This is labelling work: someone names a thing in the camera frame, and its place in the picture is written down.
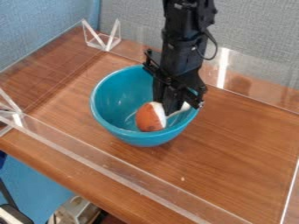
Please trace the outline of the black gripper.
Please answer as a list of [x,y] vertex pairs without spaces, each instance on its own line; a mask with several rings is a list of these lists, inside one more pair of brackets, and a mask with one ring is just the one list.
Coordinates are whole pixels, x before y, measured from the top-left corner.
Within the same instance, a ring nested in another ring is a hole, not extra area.
[[154,101],[163,104],[170,116],[187,102],[198,109],[204,100],[207,85],[199,71],[207,49],[207,34],[182,38],[163,34],[163,50],[147,49],[144,70],[154,77]]

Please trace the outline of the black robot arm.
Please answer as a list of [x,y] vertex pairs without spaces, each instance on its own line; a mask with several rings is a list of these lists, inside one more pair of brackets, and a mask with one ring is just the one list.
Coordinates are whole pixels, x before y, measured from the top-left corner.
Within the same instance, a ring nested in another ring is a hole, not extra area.
[[207,86],[199,71],[219,50],[208,30],[218,12],[214,0],[163,0],[163,49],[146,50],[143,65],[154,77],[154,101],[163,104],[167,116],[186,102],[195,109],[203,106]]

